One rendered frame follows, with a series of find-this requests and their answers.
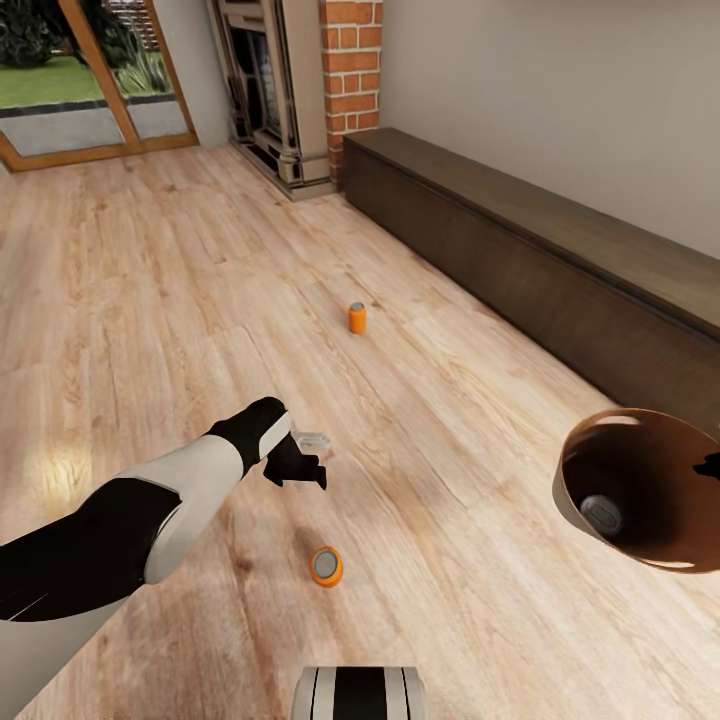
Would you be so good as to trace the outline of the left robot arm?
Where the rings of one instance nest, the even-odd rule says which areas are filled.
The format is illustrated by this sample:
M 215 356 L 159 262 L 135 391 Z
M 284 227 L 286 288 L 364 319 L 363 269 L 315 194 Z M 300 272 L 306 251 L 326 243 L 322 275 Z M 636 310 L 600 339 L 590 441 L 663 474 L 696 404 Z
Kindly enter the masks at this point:
M 141 585 L 181 565 L 249 469 L 317 481 L 323 432 L 289 433 L 279 400 L 259 399 L 202 437 L 125 469 L 72 515 L 0 545 L 0 720 L 15 720 Z

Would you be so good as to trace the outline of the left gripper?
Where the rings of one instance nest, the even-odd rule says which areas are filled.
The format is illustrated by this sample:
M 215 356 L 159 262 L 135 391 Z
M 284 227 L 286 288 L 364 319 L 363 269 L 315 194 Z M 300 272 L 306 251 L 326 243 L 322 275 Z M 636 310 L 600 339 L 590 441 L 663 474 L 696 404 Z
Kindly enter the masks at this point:
M 323 489 L 327 488 L 326 467 L 319 465 L 317 455 L 303 455 L 298 445 L 285 460 L 268 458 L 263 475 L 279 487 L 283 481 L 317 481 Z

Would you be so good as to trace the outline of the trash can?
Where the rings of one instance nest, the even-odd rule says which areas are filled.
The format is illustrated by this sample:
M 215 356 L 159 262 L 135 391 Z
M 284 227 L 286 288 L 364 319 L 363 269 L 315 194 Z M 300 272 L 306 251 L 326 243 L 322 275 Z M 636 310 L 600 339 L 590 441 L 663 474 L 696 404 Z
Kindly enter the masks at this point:
M 597 423 L 616 416 L 641 423 Z M 554 503 L 570 524 L 641 564 L 677 574 L 719 572 L 720 480 L 694 470 L 713 453 L 720 453 L 718 441 L 666 413 L 625 405 L 601 411 L 568 434 L 552 479 Z M 599 535 L 572 502 L 573 491 L 613 499 L 623 528 Z

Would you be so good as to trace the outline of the robot trunk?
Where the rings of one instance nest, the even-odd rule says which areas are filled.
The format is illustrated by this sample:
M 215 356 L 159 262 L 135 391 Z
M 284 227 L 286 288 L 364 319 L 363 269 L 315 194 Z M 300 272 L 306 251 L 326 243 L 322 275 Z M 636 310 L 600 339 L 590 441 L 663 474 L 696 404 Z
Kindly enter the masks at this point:
M 416 667 L 305 667 L 290 720 L 430 720 Z

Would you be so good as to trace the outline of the can of soda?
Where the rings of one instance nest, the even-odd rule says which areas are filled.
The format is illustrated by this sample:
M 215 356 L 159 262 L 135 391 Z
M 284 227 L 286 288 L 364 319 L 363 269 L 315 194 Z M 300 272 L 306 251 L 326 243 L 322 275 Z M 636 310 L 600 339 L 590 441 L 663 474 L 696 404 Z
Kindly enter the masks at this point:
M 364 333 L 366 328 L 366 307 L 357 301 L 349 308 L 349 327 L 353 333 Z
M 623 528 L 623 513 L 619 505 L 607 495 L 594 491 L 573 491 L 570 498 L 585 521 L 599 535 L 615 535 Z
M 322 547 L 311 560 L 310 572 L 320 587 L 330 589 L 341 582 L 343 565 L 339 552 L 332 547 Z

